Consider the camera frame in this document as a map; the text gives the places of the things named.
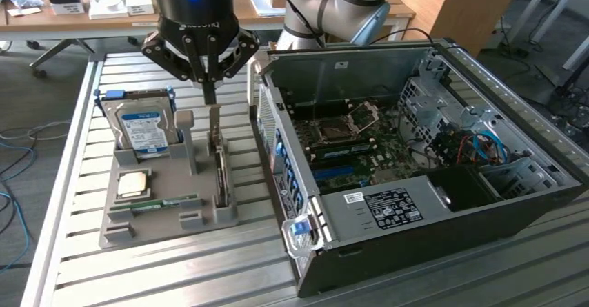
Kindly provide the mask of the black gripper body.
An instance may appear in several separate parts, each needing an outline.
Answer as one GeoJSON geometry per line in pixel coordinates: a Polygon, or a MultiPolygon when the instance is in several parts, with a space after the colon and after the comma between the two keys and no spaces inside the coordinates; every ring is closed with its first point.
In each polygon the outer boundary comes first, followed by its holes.
{"type": "Polygon", "coordinates": [[[228,45],[240,31],[233,13],[233,0],[156,0],[160,11],[159,33],[175,45],[189,35],[199,45],[213,36],[228,45]]]}

